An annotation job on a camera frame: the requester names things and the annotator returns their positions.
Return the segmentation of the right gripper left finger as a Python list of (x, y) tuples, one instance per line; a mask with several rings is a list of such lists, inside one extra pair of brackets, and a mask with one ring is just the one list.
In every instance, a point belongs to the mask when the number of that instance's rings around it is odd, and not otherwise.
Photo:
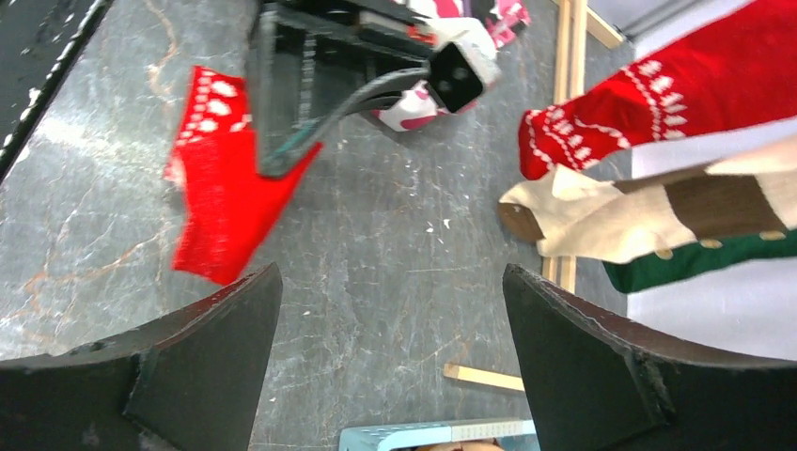
[(60, 355), (1, 364), (5, 450), (244, 450), (283, 284), (269, 265)]

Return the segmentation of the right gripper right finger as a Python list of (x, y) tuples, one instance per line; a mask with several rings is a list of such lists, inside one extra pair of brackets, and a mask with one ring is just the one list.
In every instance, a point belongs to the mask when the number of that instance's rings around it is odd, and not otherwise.
[(544, 450), (792, 450), (796, 364), (651, 329), (507, 265), (503, 293)]

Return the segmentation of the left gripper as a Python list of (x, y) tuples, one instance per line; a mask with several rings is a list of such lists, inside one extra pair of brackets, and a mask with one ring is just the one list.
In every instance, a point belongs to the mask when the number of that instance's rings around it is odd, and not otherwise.
[(340, 119), (393, 106), (430, 75), (435, 43), (393, 1), (262, 4), (245, 66), (258, 173), (283, 178)]

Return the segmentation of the tan brown striped sock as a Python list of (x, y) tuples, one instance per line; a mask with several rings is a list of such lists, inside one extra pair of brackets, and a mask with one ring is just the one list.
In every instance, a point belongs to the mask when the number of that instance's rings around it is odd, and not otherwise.
[(641, 179), (597, 181), (563, 165), (498, 202), (543, 257), (628, 263), (699, 241), (796, 227), (796, 138)]

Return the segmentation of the green sock with yellow cuff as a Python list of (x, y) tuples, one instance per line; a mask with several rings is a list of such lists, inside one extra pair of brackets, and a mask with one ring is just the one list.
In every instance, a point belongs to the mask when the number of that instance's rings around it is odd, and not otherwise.
[(796, 232), (761, 232), (724, 240), (706, 240), (658, 251), (628, 263), (605, 262), (613, 287), (625, 294), (688, 280), (750, 260), (796, 256)]

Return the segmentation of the red white patterned sock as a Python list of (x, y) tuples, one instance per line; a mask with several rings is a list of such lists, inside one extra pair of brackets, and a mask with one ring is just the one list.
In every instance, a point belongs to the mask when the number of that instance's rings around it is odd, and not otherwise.
[(796, 114), (796, 4), (758, 0), (622, 67), (585, 94), (530, 110), (520, 171), (583, 170), (619, 150)]

